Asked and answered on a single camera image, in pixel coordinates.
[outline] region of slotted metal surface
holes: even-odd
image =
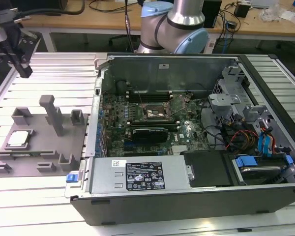
[[[295,122],[295,77],[279,60],[271,59],[268,55],[247,57]],[[257,102],[263,105],[258,92],[254,88],[251,88],[251,92]]]
[[[54,105],[60,107],[63,114],[73,109],[91,113],[94,95],[95,54],[40,54],[31,59],[33,74],[30,78],[20,78],[11,74],[10,85],[0,97],[0,147],[8,133],[16,107],[28,107],[32,114],[45,114],[39,106],[43,94],[55,97]]]
[[[95,54],[36,54],[31,62],[34,68],[31,78],[14,78],[16,75],[12,74],[12,84],[0,97],[0,146],[10,129],[10,116],[15,108],[8,101],[20,105],[21,99],[30,105],[32,113],[44,114],[36,102],[40,95],[49,93],[56,101],[60,99],[63,113],[73,108],[90,113],[94,57]],[[84,70],[77,72],[75,66]],[[253,230],[240,233],[241,236],[295,235],[295,203],[271,214],[92,227],[64,197],[64,188],[65,177],[0,178],[0,235],[230,236],[238,234],[238,228]]]

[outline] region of blue latch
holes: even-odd
[[[238,167],[258,165],[254,156],[240,156],[235,161]]]
[[[286,161],[287,161],[287,163],[289,164],[289,165],[291,165],[291,164],[293,164],[294,163],[294,161],[293,161],[293,159],[292,159],[292,157],[290,156],[290,155],[286,155]]]
[[[271,154],[269,153],[269,144],[271,142],[271,138],[270,136],[266,136],[265,137],[265,144],[264,144],[264,150],[263,153],[266,154],[267,156],[271,156]]]
[[[78,181],[78,174],[67,174],[66,178],[67,183],[77,183]]]
[[[264,132],[261,132],[258,139],[258,151],[262,151],[262,141],[264,139]]]

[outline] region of motherboard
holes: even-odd
[[[107,157],[179,155],[209,149],[192,94],[106,94],[102,97]]]

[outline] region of power supply label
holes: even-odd
[[[126,189],[128,191],[165,189],[162,162],[127,163]]]

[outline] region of floor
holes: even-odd
[[[121,38],[113,41],[109,46],[108,41],[111,35],[88,35],[89,43],[84,43],[82,34],[72,33],[54,33],[52,37],[55,40],[58,52],[125,52],[127,50],[127,38]],[[213,53],[222,53],[224,42],[220,42]],[[281,42],[281,47],[277,48],[277,41],[265,41],[262,49],[255,48],[257,40],[235,39],[227,49],[229,54],[275,54],[292,72],[295,72],[295,42]],[[139,46],[139,40],[134,42],[134,46]],[[38,52],[46,52],[45,44],[42,42],[37,49]],[[9,72],[9,66],[0,63],[0,84]]]

